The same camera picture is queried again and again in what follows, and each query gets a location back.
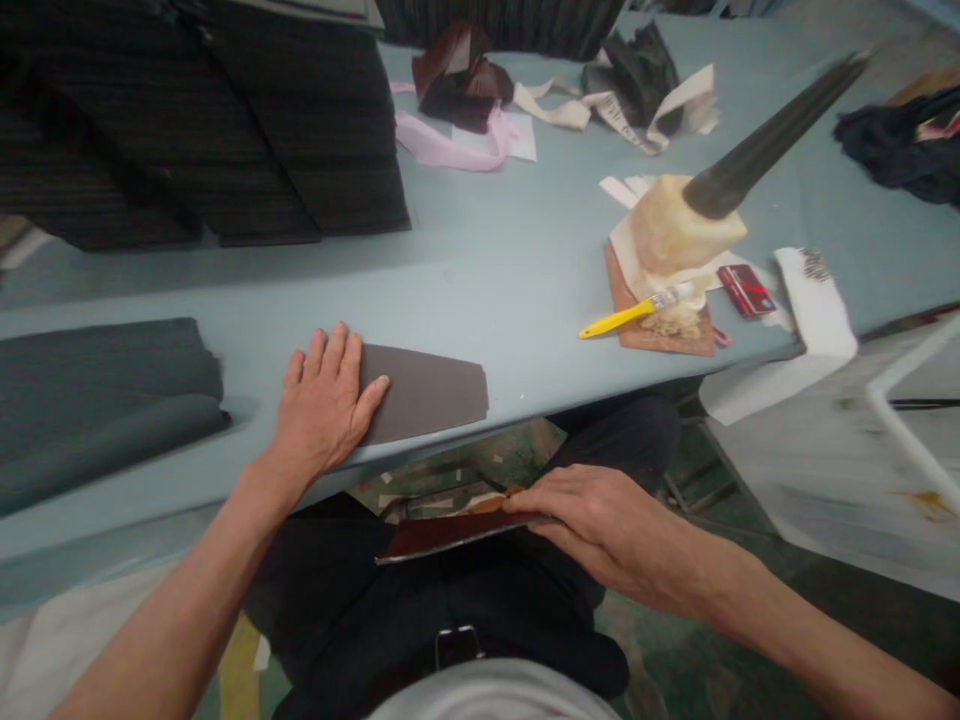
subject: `yellow brush handle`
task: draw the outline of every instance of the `yellow brush handle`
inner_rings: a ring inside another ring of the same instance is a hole
[[[588,325],[580,331],[579,337],[583,340],[584,338],[603,335],[603,333],[610,332],[624,323],[630,322],[634,318],[640,317],[641,315],[649,315],[655,311],[656,308],[653,306],[653,303],[649,299],[644,300],[642,303],[638,303],[628,310],[621,310],[609,317],[605,317],[603,320],[597,320],[593,325]]]

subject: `brown board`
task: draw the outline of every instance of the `brown board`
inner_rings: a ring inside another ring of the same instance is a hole
[[[604,243],[603,254],[607,260],[607,275],[610,278],[610,294],[613,297],[614,312],[627,310],[636,305],[639,300],[633,297],[620,271],[620,263],[613,252],[610,243]],[[689,340],[681,337],[664,337],[640,325],[642,318],[631,320],[619,329],[620,345],[636,350],[659,350],[660,352],[676,352],[685,355],[703,355],[713,357],[716,348],[713,342],[713,323],[710,320],[710,308],[703,306],[700,311],[700,337]]]
[[[487,376],[477,363],[364,344],[360,387],[381,375],[390,378],[390,388],[361,445],[426,435],[487,417]]]

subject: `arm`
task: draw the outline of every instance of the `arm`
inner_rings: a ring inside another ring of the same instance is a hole
[[[329,343],[318,330],[306,355],[293,354],[273,442],[51,720],[193,715],[277,528],[307,488],[353,451],[383,399],[385,377],[359,394],[360,353],[360,337],[348,338],[340,323]]]
[[[674,515],[608,468],[554,470],[504,503],[600,583],[711,625],[793,673],[837,717],[960,718],[960,700],[834,622],[738,545]]]

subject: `hand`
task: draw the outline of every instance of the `hand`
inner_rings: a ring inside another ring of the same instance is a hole
[[[314,332],[307,354],[290,356],[283,375],[277,429],[270,446],[255,461],[282,481],[294,504],[325,472],[353,452],[390,385],[386,375],[360,394],[360,336],[337,323],[327,339]]]
[[[741,583],[765,573],[753,555],[674,515],[619,470],[572,465],[504,502],[561,523],[529,527],[602,585],[656,610],[721,624]]]

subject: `knee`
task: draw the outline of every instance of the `knee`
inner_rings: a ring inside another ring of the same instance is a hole
[[[641,433],[650,445],[663,448],[669,455],[680,442],[680,413],[663,395],[644,395],[634,400],[625,411],[626,422]]]

